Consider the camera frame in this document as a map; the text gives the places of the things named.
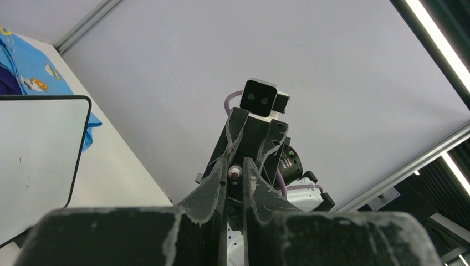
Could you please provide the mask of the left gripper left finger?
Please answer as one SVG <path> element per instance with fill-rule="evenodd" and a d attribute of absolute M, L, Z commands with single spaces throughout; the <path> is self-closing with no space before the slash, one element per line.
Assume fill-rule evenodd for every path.
<path fill-rule="evenodd" d="M 172 207 L 64 208 L 29 233 L 16 265 L 226 265 L 227 161 Z"/>

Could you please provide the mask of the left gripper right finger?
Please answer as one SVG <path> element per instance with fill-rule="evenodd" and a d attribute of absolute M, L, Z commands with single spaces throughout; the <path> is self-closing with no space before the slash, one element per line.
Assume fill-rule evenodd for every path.
<path fill-rule="evenodd" d="M 243 163 L 245 265 L 440 265 L 426 230 L 408 213 L 304 212 Z"/>

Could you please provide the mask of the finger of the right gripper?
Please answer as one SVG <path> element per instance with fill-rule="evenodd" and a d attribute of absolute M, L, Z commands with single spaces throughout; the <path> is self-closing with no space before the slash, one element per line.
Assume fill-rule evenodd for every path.
<path fill-rule="evenodd" d="M 288 132 L 288 124 L 281 121 L 271 121 L 264 140 L 262 141 L 256 157 L 256 166 L 262 171 L 267 158 L 276 153 L 284 143 Z"/>
<path fill-rule="evenodd" d="M 241 108 L 233 108 L 226 121 L 225 134 L 227 146 L 222 156 L 224 173 L 233 165 L 243 167 L 244 158 L 240 145 L 243 140 L 244 126 L 248 120 L 249 112 Z"/>

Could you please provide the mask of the black framed whiteboard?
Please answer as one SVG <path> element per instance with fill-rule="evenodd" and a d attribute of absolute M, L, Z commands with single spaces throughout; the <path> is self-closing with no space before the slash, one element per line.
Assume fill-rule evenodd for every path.
<path fill-rule="evenodd" d="M 85 95 L 1 96 L 1 246 L 69 204 L 91 105 Z"/>

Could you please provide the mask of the white red whiteboard marker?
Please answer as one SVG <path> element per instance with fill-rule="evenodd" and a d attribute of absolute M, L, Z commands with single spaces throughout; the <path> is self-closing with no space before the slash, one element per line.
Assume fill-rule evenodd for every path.
<path fill-rule="evenodd" d="M 227 179 L 231 184 L 236 185 L 243 177 L 243 169 L 240 165 L 232 165 L 227 172 Z"/>

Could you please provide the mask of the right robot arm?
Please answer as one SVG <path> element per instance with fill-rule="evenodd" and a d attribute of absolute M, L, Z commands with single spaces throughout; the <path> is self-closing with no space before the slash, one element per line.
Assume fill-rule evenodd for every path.
<path fill-rule="evenodd" d="M 298 153 L 290 145 L 288 124 L 277 113 L 261 117 L 240 108 L 226 108 L 227 121 L 204 171 L 196 177 L 203 183 L 221 157 L 228 158 L 227 265 L 245 265 L 243 249 L 242 185 L 249 175 L 243 172 L 244 158 L 256 167 L 257 180 L 263 180 L 281 199 L 302 211 L 329 211 L 335 202 L 311 171 L 304 172 Z"/>

